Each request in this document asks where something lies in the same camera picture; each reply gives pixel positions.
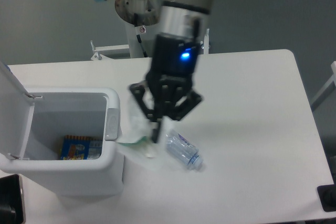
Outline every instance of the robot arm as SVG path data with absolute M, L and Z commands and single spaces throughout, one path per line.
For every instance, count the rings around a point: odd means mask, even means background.
M 151 68 L 144 81 L 130 86 L 142 112 L 155 123 L 154 143 L 164 116 L 179 121 L 202 100 L 193 90 L 192 75 L 211 5 L 212 0 L 163 0 Z M 143 101 L 146 90 L 153 95 L 153 108 Z

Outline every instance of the bottle label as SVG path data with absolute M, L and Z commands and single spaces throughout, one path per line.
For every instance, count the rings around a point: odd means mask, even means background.
M 181 135 L 178 135 L 178 136 L 180 137 L 180 139 L 182 140 L 182 142 L 186 144 L 186 146 L 188 146 L 190 148 L 196 148 L 194 145 L 192 145 L 191 143 L 189 143 L 187 141 L 187 139 L 185 139 L 183 136 L 181 136 Z

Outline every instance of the metal stand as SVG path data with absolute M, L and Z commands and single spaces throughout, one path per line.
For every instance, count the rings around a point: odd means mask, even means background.
M 336 61 L 331 64 L 331 69 L 333 71 L 333 75 L 329 78 L 329 80 L 322 86 L 322 88 L 316 93 L 313 99 L 310 102 L 311 110 L 314 112 L 318 106 L 332 93 L 332 91 L 336 88 Z

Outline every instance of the black object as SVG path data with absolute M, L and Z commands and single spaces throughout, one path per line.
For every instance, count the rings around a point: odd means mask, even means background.
M 194 23 L 194 37 L 198 35 L 199 21 Z M 169 36 L 157 35 L 151 68 L 145 81 L 130 85 L 129 89 L 145 116 L 157 123 L 152 140 L 157 142 L 163 116 L 181 120 L 201 101 L 193 89 L 194 73 L 200 44 L 194 39 L 185 42 Z M 154 98 L 154 108 L 149 109 L 143 96 L 149 89 Z
M 322 208 L 325 212 L 336 211 L 336 185 L 324 185 L 317 188 Z
M 0 223 L 24 222 L 23 200 L 19 175 L 0 178 Z

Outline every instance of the blue led light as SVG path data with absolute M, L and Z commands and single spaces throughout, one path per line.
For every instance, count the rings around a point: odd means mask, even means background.
M 189 52 L 183 52 L 182 54 L 181 54 L 181 60 L 189 60 L 189 58 L 190 58 L 190 53 Z

